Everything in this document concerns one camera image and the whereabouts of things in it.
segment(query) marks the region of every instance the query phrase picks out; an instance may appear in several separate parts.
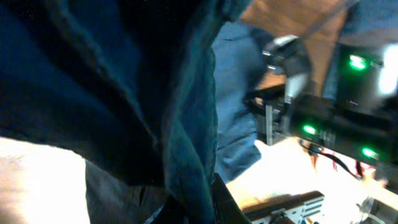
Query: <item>wooden surface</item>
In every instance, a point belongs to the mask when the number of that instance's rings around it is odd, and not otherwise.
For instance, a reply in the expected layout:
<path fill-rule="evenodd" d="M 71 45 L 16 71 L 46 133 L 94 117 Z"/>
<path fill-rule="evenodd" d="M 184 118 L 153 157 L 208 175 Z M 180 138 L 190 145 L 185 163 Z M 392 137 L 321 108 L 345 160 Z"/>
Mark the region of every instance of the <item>wooden surface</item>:
<path fill-rule="evenodd" d="M 254 0 L 241 17 L 245 23 L 262 27 L 275 37 L 303 34 L 323 13 L 343 0 Z M 305 41 L 313 63 L 313 80 L 317 83 L 316 94 L 320 95 L 333 53 L 338 33 L 346 12 L 324 25 L 319 32 Z M 265 77 L 259 88 L 273 83 L 283 83 L 283 77 Z"/>

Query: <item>black cable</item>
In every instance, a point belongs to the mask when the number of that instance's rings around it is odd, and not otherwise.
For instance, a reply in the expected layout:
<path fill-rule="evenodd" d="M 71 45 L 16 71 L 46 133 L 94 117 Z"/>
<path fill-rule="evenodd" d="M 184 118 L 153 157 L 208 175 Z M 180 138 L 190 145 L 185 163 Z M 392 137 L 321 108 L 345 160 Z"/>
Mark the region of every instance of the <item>black cable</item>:
<path fill-rule="evenodd" d="M 285 220 L 286 220 L 286 216 L 281 214 L 281 215 L 278 215 L 277 217 L 272 218 L 268 224 L 279 224 L 281 222 L 285 223 Z"/>
<path fill-rule="evenodd" d="M 304 143 L 303 143 L 303 140 L 302 140 L 302 139 L 300 139 L 300 140 L 298 141 L 298 143 L 299 143 L 303 148 L 305 148 L 305 149 L 308 150 L 308 151 L 314 152 L 314 153 L 316 153 L 316 154 L 323 155 L 323 156 L 325 156 L 325 157 L 327 157 L 327 158 L 333 160 L 335 163 L 339 164 L 345 171 L 347 171 L 349 174 L 351 174 L 355 179 L 357 179 L 357 180 L 363 180 L 363 173 L 362 173 L 361 164 L 360 164 L 358 161 L 357 161 L 357 166 L 356 166 L 356 167 L 357 167 L 357 172 L 358 172 L 358 174 L 360 175 L 359 177 L 358 177 L 357 175 L 353 174 L 353 173 L 349 170 L 349 168 L 347 167 L 347 165 L 346 165 L 343 161 L 341 161 L 339 158 L 337 158 L 336 156 L 331 155 L 331 154 L 326 154 L 326 153 L 323 153 L 323 152 L 319 152 L 319 151 L 318 151 L 318 152 L 317 152 L 317 151 L 314 151 L 314 150 L 311 149 L 311 147 L 304 146 Z"/>

